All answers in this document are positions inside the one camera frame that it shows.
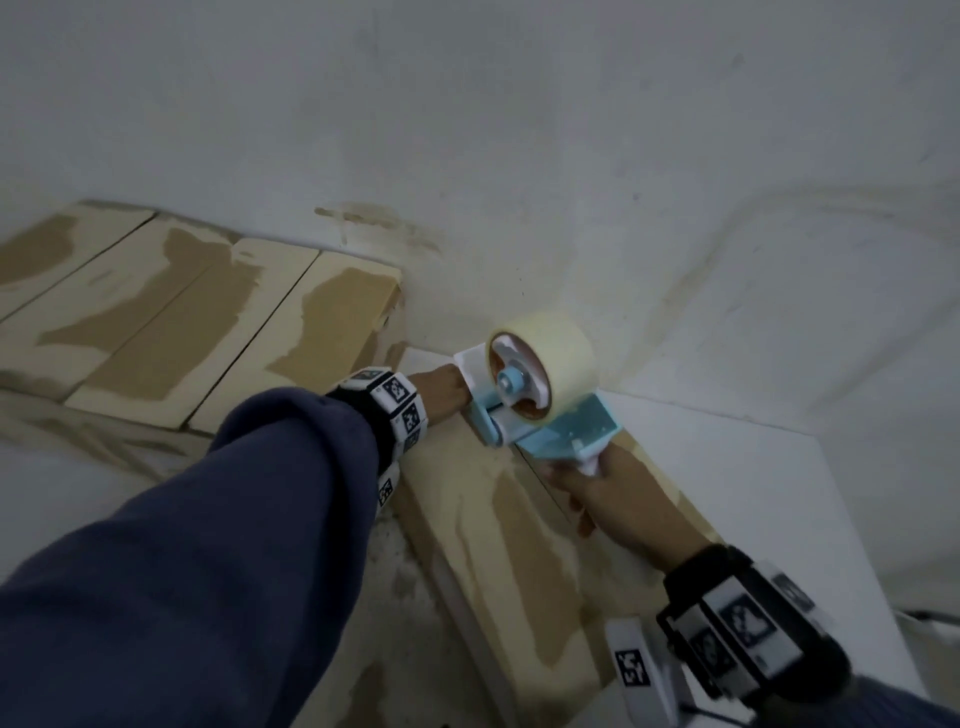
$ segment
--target wall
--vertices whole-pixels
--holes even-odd
[[[906,482],[877,516],[876,447],[956,501],[922,435],[956,400],[920,429],[844,400],[960,303],[958,29],[950,0],[9,3],[0,232],[95,196],[345,248],[404,268],[441,352],[566,307],[613,389],[823,433],[870,531]],[[901,553],[947,545],[918,523]]]

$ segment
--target forearm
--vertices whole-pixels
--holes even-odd
[[[275,390],[211,450],[0,588],[0,722],[293,718],[359,591],[376,445],[345,404]]]

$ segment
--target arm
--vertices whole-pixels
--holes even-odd
[[[587,477],[567,464],[547,466],[544,477],[581,511],[578,532],[600,528],[621,546],[644,556],[666,576],[669,611],[679,615],[731,577],[760,597],[778,625],[802,646],[802,657],[763,691],[743,696],[757,711],[757,725],[960,726],[960,717],[916,696],[851,675],[843,648],[819,635],[794,609],[774,611],[782,597],[751,570],[740,551],[715,545],[670,501],[647,467],[628,451],[609,446],[600,475]]]
[[[442,379],[416,382],[435,419],[466,404]],[[359,593],[375,431],[258,395],[204,460],[24,563],[0,588],[0,724],[289,725]]]

